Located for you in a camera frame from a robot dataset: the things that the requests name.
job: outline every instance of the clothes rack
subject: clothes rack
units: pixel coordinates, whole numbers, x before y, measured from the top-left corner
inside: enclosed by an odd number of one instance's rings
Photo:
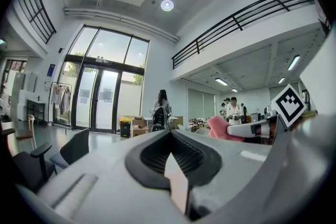
[[[70,90],[70,96],[72,95],[72,85],[71,84],[67,84],[67,83],[62,83],[62,82],[56,82],[56,81],[53,81],[50,85],[50,89],[49,89],[49,99],[48,99],[48,120],[49,120],[49,106],[50,106],[50,97],[51,97],[51,90],[53,88],[53,85],[67,85],[67,86],[70,86],[69,90]],[[47,123],[50,123],[51,125],[54,125],[54,122],[53,121],[48,121]],[[70,110],[69,110],[69,113],[68,113],[68,128],[65,129],[65,135],[67,135],[67,130],[68,129],[72,129],[74,130],[74,127],[72,127],[70,125]]]

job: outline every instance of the rectangular ceiling light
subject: rectangular ceiling light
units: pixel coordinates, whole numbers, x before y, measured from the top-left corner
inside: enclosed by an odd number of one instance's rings
[[[292,63],[290,64],[290,66],[288,68],[288,70],[292,70],[299,59],[300,59],[300,55],[295,55]]]
[[[219,82],[220,84],[223,84],[224,86],[228,86],[228,84],[224,81],[224,80],[222,80],[222,79],[220,79],[220,78],[217,78],[217,79],[215,79],[217,82]]]

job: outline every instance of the long dark hair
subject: long dark hair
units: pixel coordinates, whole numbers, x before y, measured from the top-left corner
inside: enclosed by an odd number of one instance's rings
[[[157,98],[159,99],[160,106],[162,106],[163,99],[168,101],[166,90],[160,90],[159,96]]]

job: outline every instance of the double door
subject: double door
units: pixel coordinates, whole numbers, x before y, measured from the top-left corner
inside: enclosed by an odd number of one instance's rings
[[[105,67],[84,65],[74,94],[76,129],[116,133],[117,109],[122,72]]]

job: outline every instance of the armrest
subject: armrest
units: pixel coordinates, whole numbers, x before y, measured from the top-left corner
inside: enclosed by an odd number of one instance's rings
[[[51,144],[46,142],[43,145],[39,146],[37,149],[33,150],[30,155],[33,158],[40,158],[43,156],[49,149],[51,148]]]
[[[14,128],[5,129],[5,130],[2,130],[1,136],[8,136],[10,134],[14,134],[15,132],[16,131]]]

